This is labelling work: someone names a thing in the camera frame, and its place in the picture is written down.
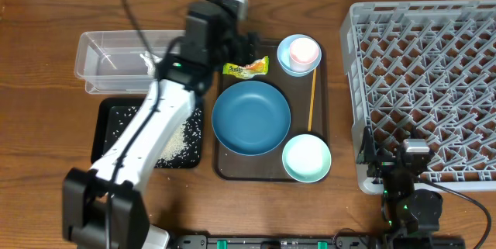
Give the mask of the white napkin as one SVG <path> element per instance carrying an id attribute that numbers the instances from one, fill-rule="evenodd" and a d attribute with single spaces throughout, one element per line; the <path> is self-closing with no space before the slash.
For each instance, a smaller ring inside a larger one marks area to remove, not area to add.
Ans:
<path id="1" fill-rule="evenodd" d="M 156 65 L 161 62 L 161 58 L 148 51 L 140 54 L 140 57 L 144 60 L 147 67 L 147 74 L 153 78 L 156 72 Z"/>

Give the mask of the dark blue plate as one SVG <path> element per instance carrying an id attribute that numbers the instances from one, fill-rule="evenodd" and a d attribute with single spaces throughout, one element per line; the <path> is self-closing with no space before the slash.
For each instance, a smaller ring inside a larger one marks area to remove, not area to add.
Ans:
<path id="1" fill-rule="evenodd" d="M 217 140 L 243 156 L 268 153 L 282 143 L 291 127 L 287 99 L 273 85 L 242 81 L 222 92 L 212 110 Z"/>

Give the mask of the pile of white rice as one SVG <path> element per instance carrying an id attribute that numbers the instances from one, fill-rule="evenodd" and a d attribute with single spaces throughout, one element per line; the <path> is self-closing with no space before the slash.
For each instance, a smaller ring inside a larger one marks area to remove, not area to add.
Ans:
<path id="1" fill-rule="evenodd" d="M 136 115 L 139 106 L 113 106 L 108 115 L 102 154 L 120 138 Z M 200 159 L 202 145 L 203 111 L 199 105 L 191 116 L 174 132 L 155 168 L 193 168 Z"/>

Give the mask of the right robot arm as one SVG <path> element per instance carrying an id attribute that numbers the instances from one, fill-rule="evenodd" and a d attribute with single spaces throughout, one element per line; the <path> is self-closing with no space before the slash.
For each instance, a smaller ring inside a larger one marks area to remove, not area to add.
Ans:
<path id="1" fill-rule="evenodd" d="M 381 214 L 389 224 L 369 248 L 434 247 L 432 233 L 439 230 L 443 198 L 437 192 L 415 188 L 432 156 L 426 141 L 414 137 L 403 140 L 393 156 L 379 154 L 372 129 L 364 128 L 356 163 L 367 166 L 367 176 L 382 180 Z"/>

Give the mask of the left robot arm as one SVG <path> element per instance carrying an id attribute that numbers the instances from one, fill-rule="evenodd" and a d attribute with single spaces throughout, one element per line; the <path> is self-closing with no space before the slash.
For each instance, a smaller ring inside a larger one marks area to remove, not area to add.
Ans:
<path id="1" fill-rule="evenodd" d="M 154 65 L 143 104 L 120 138 L 88 171 L 71 169 L 62 192 L 62 235 L 80 248 L 165 248 L 171 236 L 150 223 L 143 193 L 169 139 L 190 117 L 215 71 L 255 59 L 257 38 L 237 31 L 247 0 L 206 0 L 188 8 L 185 33 Z"/>

